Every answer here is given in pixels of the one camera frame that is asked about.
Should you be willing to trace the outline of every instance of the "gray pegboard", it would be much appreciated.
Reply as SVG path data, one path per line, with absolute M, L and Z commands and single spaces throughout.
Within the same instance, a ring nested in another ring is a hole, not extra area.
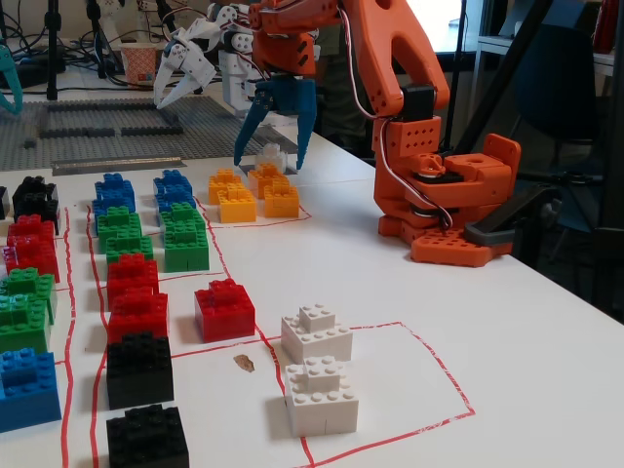
M 164 155 L 204 159 L 234 155 L 234 141 L 242 122 L 210 97 L 183 98 L 166 109 L 178 116 L 182 135 L 121 136 L 124 127 L 162 127 L 164 118 L 157 110 L 111 110 L 110 105 L 149 102 L 150 99 L 31 102 L 24 105 L 19 116 L 0 109 L 0 171 L 50 168 L 53 161 L 82 159 Z M 102 109 L 86 110 L 86 103 L 100 105 Z M 49 130 L 113 128 L 115 136 L 40 138 L 42 127 Z M 33 142 L 34 147 L 26 148 Z M 246 154 L 257 154 L 266 142 L 280 143 L 285 151 L 296 153 L 295 144 L 274 129 L 263 127 L 247 145 Z

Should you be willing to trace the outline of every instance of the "table surface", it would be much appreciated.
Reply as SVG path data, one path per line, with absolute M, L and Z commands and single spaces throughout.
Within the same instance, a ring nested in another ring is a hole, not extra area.
M 514 40 L 502 36 L 479 36 L 479 42 L 482 44 L 491 44 L 493 46 L 509 47 Z M 596 63 L 613 66 L 615 54 L 594 54 L 594 61 Z
M 294 137 L 295 129 L 283 131 Z M 303 208 L 297 220 L 220 224 L 206 186 L 231 161 L 186 164 L 209 222 L 211 270 L 161 273 L 160 288 L 169 295 L 175 357 L 175 402 L 165 406 L 179 407 L 191 466 L 621 462 L 624 329 L 607 316 L 509 256 L 479 269 L 411 262 L 402 242 L 377 235 L 373 169 L 317 136 L 303 171 L 291 177 Z M 105 421 L 123 411 L 107 407 L 102 359 L 105 259 L 89 208 L 101 175 L 38 174 L 58 185 L 62 206 L 51 351 L 63 421 L 0 434 L 2 466 L 105 467 Z M 159 174 L 123 176 L 162 264 L 152 192 Z M 0 185 L 13 193 L 26 175 L 0 174 Z M 0 223 L 2 237 L 8 225 Z M 255 305 L 256 334 L 203 344 L 193 293 L 228 276 Z M 354 328 L 347 372 L 360 397 L 359 430 L 298 439 L 271 351 L 283 370 L 280 317 L 314 302 L 329 304 Z M 236 366 L 240 354 L 253 361 L 253 373 Z

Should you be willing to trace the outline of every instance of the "red lego brick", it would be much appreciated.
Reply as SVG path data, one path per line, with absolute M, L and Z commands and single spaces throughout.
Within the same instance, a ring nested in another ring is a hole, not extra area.
M 33 267 L 39 270 L 40 275 L 54 275 L 55 282 L 60 282 L 57 254 L 49 242 L 38 235 L 14 236 L 10 239 L 10 247 L 2 250 L 7 273 L 15 268 L 23 270 Z
M 7 234 L 7 246 L 13 247 L 16 239 L 23 236 L 37 236 L 55 249 L 55 224 L 52 221 L 42 222 L 39 214 L 20 216 L 18 222 L 11 224 Z
M 149 287 L 130 288 L 115 298 L 108 323 L 108 344 L 120 343 L 126 334 L 151 332 L 154 338 L 168 335 L 167 295 Z
M 145 260 L 142 253 L 123 254 L 117 263 L 108 265 L 108 308 L 118 295 L 130 288 L 150 288 L 154 294 L 159 292 L 156 260 Z
M 195 320 L 206 343 L 255 333 L 254 305 L 233 280 L 212 281 L 209 290 L 195 292 Z

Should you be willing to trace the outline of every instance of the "green lego brick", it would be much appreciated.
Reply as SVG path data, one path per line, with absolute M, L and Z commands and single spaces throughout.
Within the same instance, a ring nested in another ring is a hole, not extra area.
M 0 353 L 23 348 L 34 348 L 36 354 L 48 351 L 50 322 L 45 301 L 23 294 L 0 296 L 0 316 Z
M 109 208 L 106 216 L 97 218 L 99 251 L 106 254 L 108 239 L 125 233 L 129 237 L 140 237 L 141 226 L 137 213 L 128 213 L 128 207 Z
M 0 281 L 0 296 L 26 294 L 31 301 L 42 300 L 51 325 L 57 315 L 57 291 L 54 275 L 41 275 L 36 268 L 11 271 L 9 278 Z
M 194 221 L 180 221 L 165 233 L 165 271 L 210 269 L 206 230 L 197 230 Z
M 11 270 L 9 278 L 6 280 L 8 295 L 35 293 L 38 277 L 39 272 L 36 268 Z
M 197 210 L 188 203 L 173 203 L 170 212 L 160 213 L 161 227 L 165 232 L 171 229 L 177 222 L 192 221 L 198 231 L 206 230 L 206 223 Z
M 146 260 L 154 259 L 152 239 L 120 232 L 118 237 L 108 239 L 106 243 L 106 262 L 110 265 L 119 261 L 122 254 L 143 254 Z

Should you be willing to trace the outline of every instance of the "blue gripper claw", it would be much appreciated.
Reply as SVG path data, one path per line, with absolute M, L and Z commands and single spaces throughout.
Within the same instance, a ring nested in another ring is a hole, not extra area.
M 4 73 L 14 99 L 14 103 L 10 103 L 0 93 L 0 107 L 4 107 L 12 114 L 18 115 L 23 107 L 23 91 L 21 90 L 18 72 L 16 71 L 16 64 L 11 57 L 11 51 L 2 42 L 0 42 L 0 72 Z
M 314 80 L 297 80 L 291 76 L 278 76 L 255 85 L 252 108 L 234 145 L 234 164 L 241 164 L 247 143 L 271 110 L 282 115 L 298 116 L 296 168 L 299 170 L 303 166 L 316 121 L 316 84 Z

